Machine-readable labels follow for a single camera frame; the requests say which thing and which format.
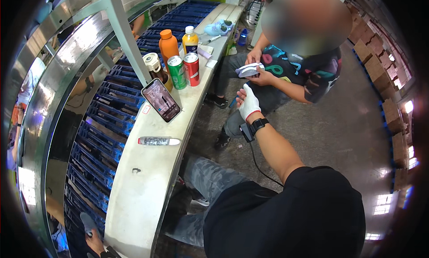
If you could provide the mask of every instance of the orange water bottle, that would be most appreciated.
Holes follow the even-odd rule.
[[[165,67],[167,68],[167,72],[170,73],[167,65],[167,61],[170,57],[179,55],[179,47],[177,45],[177,39],[171,33],[171,30],[164,29],[160,32],[160,51],[162,55],[162,59],[164,60]]]

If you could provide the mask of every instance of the stainless steel frame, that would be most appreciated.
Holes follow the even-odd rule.
[[[8,81],[12,82],[10,85],[11,92],[9,92],[10,101],[15,101],[26,73],[46,42],[56,33],[72,24],[73,15],[78,11],[76,8],[83,8],[93,1],[67,0],[58,7],[60,9],[55,9],[39,26],[20,52],[9,74]],[[128,21],[134,20],[160,1],[162,0],[142,1],[136,6],[138,9],[134,9],[132,15],[127,15]],[[27,210],[25,217],[30,229],[40,244],[53,257],[56,257],[56,250],[48,229],[45,180],[49,178],[51,183],[56,183],[50,185],[51,189],[54,188],[53,192],[63,194],[67,163],[58,164],[54,162],[54,166],[48,166],[48,164],[53,164],[54,159],[51,157],[50,149],[64,148],[63,151],[68,155],[70,154],[71,145],[67,142],[73,142],[78,126],[57,127],[57,124],[64,123],[59,122],[59,120],[64,117],[70,118],[71,115],[74,121],[70,123],[78,123],[82,119],[98,86],[94,86],[93,91],[88,95],[88,99],[85,99],[72,114],[64,106],[78,80],[82,75],[88,74],[87,67],[89,64],[94,61],[94,58],[114,36],[115,33],[110,21],[103,19],[101,12],[89,17],[63,43],[52,58],[34,90],[24,116],[19,144],[20,154],[18,156],[19,188],[23,191],[21,203],[23,209]],[[63,196],[56,196],[55,199],[60,205],[63,205]]]

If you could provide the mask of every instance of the white label sticker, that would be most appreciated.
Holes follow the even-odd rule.
[[[151,109],[151,106],[146,105],[145,108],[143,108],[143,114],[147,114],[149,112],[149,109]]]

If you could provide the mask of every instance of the phone screen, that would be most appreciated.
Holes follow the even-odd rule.
[[[159,79],[149,83],[142,94],[166,122],[170,122],[180,112],[180,107]]]

